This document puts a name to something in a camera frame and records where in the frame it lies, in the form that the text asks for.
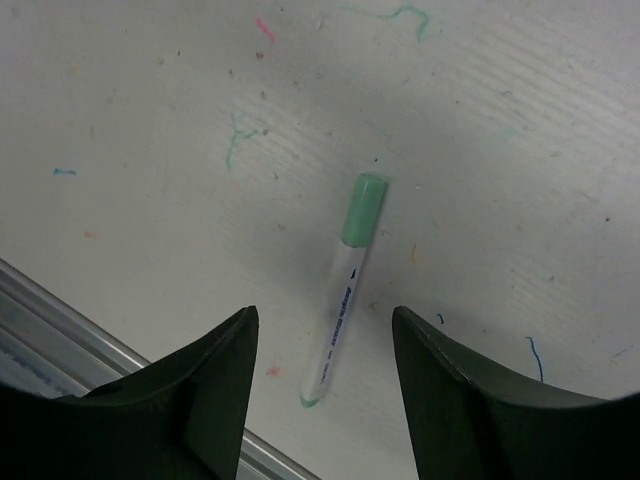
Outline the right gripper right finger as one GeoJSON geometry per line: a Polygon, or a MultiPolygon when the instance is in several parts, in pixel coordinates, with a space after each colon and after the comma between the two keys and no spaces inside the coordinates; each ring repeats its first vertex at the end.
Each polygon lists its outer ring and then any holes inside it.
{"type": "Polygon", "coordinates": [[[603,400],[541,383],[405,306],[392,332],[419,478],[638,478],[637,394],[603,400]]]}

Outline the green capped pen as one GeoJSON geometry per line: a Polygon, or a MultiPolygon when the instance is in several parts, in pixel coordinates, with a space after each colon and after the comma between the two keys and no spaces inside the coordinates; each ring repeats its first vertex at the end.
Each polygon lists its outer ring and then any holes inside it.
{"type": "Polygon", "coordinates": [[[310,408],[326,394],[343,330],[354,303],[367,250],[382,210],[388,180],[362,173],[354,181],[322,309],[312,335],[309,362],[302,377],[301,404],[310,408]]]}

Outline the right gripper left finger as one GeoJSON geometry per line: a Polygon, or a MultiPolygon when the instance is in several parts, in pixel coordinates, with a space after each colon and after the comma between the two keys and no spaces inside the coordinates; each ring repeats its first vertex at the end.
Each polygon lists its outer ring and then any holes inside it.
{"type": "Polygon", "coordinates": [[[256,307],[245,307],[82,397],[2,387],[2,478],[235,478],[258,330],[256,307]]]}

